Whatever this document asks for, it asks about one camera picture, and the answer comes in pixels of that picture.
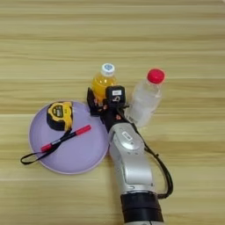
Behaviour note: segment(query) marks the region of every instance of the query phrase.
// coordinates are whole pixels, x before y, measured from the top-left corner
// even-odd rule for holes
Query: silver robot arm
[[[144,142],[129,123],[118,123],[109,132],[126,225],[163,225]]]

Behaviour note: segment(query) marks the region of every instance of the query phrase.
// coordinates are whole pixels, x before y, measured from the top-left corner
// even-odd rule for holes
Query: white bottle cap
[[[101,74],[103,76],[113,76],[115,67],[111,63],[105,63],[102,65]]]

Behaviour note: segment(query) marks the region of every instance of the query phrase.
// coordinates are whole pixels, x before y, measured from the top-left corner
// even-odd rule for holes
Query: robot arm
[[[119,123],[111,128],[109,142],[125,224],[162,225],[163,216],[142,138],[130,124]]]
[[[108,87],[105,94],[103,104],[98,105],[92,90],[88,89],[87,101],[91,115],[100,116],[109,132],[109,151],[119,184],[124,222],[126,225],[163,225],[158,198],[164,199],[172,193],[171,175],[120,111],[126,107],[125,89],[121,86]],[[163,169],[168,184],[167,193],[156,194],[145,149]]]

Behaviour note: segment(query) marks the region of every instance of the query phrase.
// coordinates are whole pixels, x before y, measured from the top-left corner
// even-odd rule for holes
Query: red bottle cap
[[[152,69],[149,71],[147,78],[151,83],[161,83],[165,78],[165,74],[160,69]]]

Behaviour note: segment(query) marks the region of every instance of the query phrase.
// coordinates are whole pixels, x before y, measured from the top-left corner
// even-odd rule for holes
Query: red marker
[[[46,152],[46,151],[50,150],[55,144],[58,144],[60,142],[65,142],[66,140],[68,140],[68,139],[70,139],[72,137],[78,136],[80,134],[83,134],[83,133],[85,133],[85,132],[87,132],[89,130],[91,130],[91,125],[87,125],[85,127],[82,127],[80,129],[76,130],[75,132],[69,134],[68,136],[62,137],[62,138],[60,138],[60,139],[58,139],[58,140],[56,140],[54,142],[51,142],[51,143],[41,147],[40,150],[41,150],[41,152]]]

